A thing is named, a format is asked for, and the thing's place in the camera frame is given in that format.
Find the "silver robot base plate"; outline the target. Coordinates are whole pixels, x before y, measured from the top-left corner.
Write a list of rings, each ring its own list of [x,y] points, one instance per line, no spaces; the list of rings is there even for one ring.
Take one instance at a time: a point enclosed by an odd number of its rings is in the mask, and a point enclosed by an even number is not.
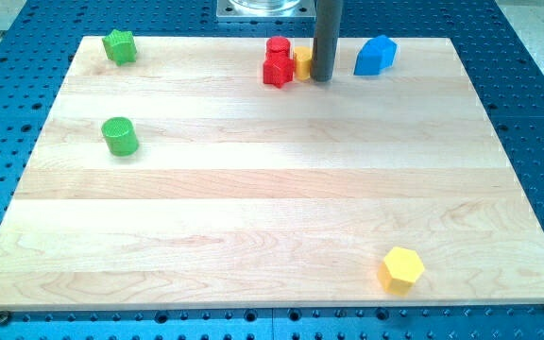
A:
[[[315,0],[217,0],[216,16],[228,19],[315,17]]]

